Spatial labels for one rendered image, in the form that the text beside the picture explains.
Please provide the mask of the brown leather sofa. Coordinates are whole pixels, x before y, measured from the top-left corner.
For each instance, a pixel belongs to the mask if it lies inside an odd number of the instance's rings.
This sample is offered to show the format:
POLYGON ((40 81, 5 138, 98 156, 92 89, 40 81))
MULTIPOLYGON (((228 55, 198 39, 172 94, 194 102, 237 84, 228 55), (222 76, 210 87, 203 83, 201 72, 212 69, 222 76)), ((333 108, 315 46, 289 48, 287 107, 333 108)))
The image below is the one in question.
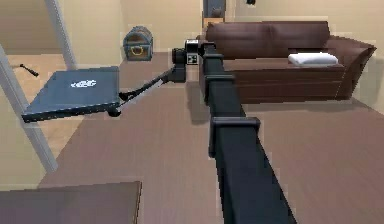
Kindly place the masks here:
POLYGON ((245 104, 348 100, 376 47, 334 36, 326 21, 211 23, 198 37, 213 42, 245 104), (301 67, 294 53, 329 53, 338 63, 301 67))

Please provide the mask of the white folded cloth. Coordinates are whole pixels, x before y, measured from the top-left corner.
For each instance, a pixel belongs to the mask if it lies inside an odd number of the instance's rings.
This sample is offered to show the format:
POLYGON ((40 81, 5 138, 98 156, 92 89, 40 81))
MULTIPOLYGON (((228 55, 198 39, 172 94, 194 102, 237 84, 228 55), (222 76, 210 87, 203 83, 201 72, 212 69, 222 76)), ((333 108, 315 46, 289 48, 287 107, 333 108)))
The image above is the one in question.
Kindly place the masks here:
POLYGON ((338 63, 336 56, 323 52, 290 54, 288 61, 297 66, 333 66, 338 63))

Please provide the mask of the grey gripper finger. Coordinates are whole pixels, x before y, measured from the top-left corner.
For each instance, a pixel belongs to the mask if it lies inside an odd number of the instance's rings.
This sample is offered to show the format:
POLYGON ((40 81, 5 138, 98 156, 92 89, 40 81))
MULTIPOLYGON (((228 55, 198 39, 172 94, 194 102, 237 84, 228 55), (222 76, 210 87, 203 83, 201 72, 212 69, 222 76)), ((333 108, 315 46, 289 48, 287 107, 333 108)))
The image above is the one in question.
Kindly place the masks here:
POLYGON ((131 104, 136 104, 141 98, 149 94, 151 91, 159 88, 163 84, 162 80, 157 81, 154 84, 151 84, 149 87, 144 88, 139 91, 136 95, 130 95, 127 100, 123 100, 122 103, 116 108, 108 112, 108 115, 111 117, 118 117, 121 115, 121 111, 124 107, 127 107, 131 104))
POLYGON ((168 70, 163 72, 158 77, 152 79, 151 81, 145 83, 142 87, 129 91, 129 92, 120 92, 119 97, 123 101, 129 101, 131 98, 137 97, 139 94, 144 93, 149 90, 151 87, 161 86, 163 83, 168 82, 168 76, 171 74, 171 71, 168 70))

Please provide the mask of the dark blue laptop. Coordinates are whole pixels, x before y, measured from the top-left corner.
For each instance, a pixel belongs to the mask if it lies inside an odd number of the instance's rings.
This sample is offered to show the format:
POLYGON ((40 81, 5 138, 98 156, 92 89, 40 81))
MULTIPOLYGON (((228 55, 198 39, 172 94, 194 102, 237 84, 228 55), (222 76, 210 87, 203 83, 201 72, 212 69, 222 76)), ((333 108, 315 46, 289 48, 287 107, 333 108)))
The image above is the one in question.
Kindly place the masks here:
POLYGON ((25 123, 114 112, 120 104, 119 68, 56 71, 21 115, 25 123))

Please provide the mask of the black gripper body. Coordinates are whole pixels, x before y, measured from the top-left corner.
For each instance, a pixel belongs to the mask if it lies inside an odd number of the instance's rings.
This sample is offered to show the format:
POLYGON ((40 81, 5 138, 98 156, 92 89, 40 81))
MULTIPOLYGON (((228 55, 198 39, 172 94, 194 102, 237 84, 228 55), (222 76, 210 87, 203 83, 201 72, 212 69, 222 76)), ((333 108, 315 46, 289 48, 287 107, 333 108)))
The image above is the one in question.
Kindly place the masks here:
POLYGON ((172 50, 173 67, 168 76, 168 79, 174 83, 186 82, 186 62, 185 62, 185 49, 174 48, 172 50))

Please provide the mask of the blue-grey treasure chest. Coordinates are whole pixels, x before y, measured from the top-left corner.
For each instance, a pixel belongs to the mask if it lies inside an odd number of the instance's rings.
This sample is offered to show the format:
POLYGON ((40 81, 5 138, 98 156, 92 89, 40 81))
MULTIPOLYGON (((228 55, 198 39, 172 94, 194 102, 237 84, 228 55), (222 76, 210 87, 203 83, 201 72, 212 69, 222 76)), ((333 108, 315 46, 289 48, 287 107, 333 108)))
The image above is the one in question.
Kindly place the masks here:
POLYGON ((150 61, 153 55, 153 35, 145 26, 133 27, 123 39, 127 61, 150 61))

